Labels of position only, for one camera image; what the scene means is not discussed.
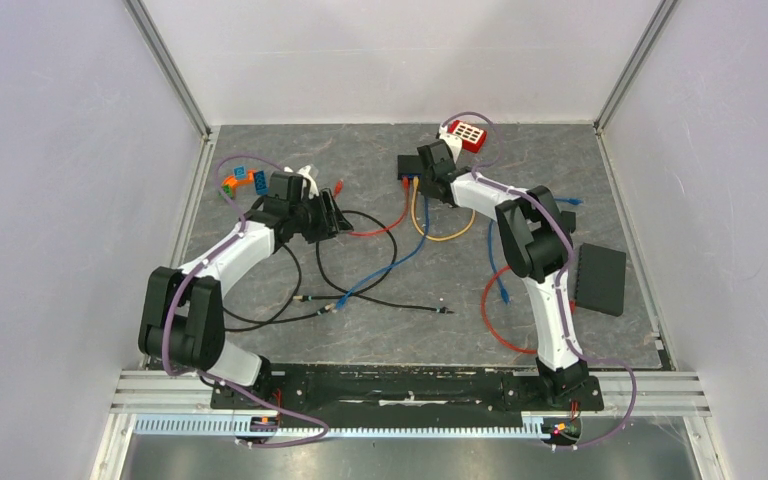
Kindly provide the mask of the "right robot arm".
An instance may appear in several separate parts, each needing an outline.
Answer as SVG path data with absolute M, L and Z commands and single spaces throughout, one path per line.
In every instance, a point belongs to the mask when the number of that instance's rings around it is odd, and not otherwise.
M 417 148 L 420 192 L 493 219 L 510 270 L 529 294 L 538 334 L 537 392 L 551 408 L 572 401 L 589 377 L 572 326 L 568 293 L 574 258 L 570 227 L 544 186 L 504 185 L 456 165 L 455 149 L 438 139 Z

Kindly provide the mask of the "black network switch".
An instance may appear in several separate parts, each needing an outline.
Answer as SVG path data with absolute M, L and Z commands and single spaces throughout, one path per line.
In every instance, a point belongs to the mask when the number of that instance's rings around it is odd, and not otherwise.
M 418 177 L 423 173 L 422 160 L 418 155 L 398 155 L 396 158 L 396 176 L 399 181 Z

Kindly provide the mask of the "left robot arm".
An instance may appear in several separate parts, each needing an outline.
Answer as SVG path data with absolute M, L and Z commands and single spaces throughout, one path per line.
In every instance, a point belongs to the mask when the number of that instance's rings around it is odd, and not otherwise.
M 236 384 L 236 396 L 251 408 L 267 405 L 274 393 L 268 361 L 227 339 L 224 298 L 295 236 L 316 243 L 352 231 L 316 177 L 312 165 L 272 173 L 267 193 L 221 241 L 178 268 L 156 268 L 148 278 L 139 350 L 167 368 L 179 365 Z

